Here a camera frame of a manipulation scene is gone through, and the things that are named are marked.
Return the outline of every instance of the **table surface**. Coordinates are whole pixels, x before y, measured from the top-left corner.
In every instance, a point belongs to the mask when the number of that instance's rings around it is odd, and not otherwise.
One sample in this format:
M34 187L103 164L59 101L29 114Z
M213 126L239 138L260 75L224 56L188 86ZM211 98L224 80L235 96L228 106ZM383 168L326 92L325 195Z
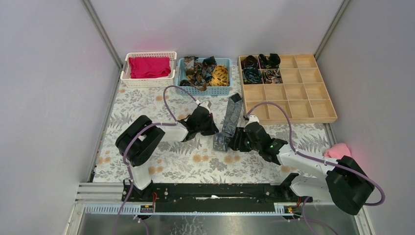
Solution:
M200 101L210 100L215 123L219 130L228 103L228 97L241 94L238 66L232 66L233 86L228 96L196 96ZM128 177L115 141L141 115L153 122L173 122L164 107L164 88L129 89L122 82L118 88L102 148L99 153L93 182L122 182ZM185 118L196 108L191 98L170 88L167 103L177 119ZM240 126L243 126L242 114ZM288 125L265 125L271 137L288 140ZM293 125L293 139L299 149L321 155L329 148L323 124ZM288 166L268 163L256 152L241 153L213 150L213 136L198 134L188 142L161 142L149 159L148 171L155 183L281 183L290 172L303 172Z

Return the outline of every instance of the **white wall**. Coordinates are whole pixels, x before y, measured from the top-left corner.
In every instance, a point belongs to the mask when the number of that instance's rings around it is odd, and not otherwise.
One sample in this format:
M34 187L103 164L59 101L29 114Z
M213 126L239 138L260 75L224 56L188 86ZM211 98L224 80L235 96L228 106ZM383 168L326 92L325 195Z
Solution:
M414 9L413 0L352 1L319 60L338 141L385 190L369 208L378 235L415 230Z
M92 0L121 59L170 51L236 59L313 54L341 0Z
M116 67L79 0L1 1L0 38L1 233L62 234Z

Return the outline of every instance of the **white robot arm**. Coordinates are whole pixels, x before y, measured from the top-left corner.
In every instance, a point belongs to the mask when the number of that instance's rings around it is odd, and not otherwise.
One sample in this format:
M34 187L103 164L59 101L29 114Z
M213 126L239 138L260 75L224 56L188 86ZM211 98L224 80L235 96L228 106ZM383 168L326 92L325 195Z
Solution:
M151 183L147 160L160 141L188 141L197 133L213 135L218 132L209 108L208 101L202 102L192 115L179 120L176 125L152 126L131 145L130 150L127 151L127 159L136 188L144 190ZM344 156L341 160L335 160L300 151L300 153L320 159L323 163L304 158L297 151L293 151L287 141L271 138L259 124L256 116L250 115L246 120L248 122L245 127L236 128L228 147L234 151L256 151L268 162L295 167L313 175L314 178L292 173L284 180L281 187L289 187L296 196L311 196L314 200L332 201L343 211L357 214L373 192L373 184L336 167L336 165L343 165L365 174L352 158ZM124 155L133 137L151 123L148 117L140 116L127 128L116 141L121 155Z

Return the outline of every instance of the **pink towel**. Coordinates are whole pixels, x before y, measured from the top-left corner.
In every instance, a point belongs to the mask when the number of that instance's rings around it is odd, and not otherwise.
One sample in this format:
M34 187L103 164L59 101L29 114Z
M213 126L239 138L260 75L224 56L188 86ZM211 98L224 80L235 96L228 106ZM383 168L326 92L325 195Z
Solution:
M167 77L171 72L168 57L135 57L129 58L128 63L131 78Z
M351 157L349 148L345 143L337 143L324 153L325 157L341 159L344 155Z

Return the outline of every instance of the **red wire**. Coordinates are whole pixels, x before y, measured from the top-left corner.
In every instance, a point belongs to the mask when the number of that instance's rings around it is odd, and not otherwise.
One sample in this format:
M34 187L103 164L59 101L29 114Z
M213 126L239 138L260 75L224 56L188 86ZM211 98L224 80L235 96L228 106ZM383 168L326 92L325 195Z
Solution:
M153 211L154 211L154 203L157 200L157 193L156 192L153 192L152 194L153 194Z
M296 208L298 208L298 207L300 206L300 203L301 203L301 198L300 198L300 197L298 197L298 200L297 200L297 206L296 206Z

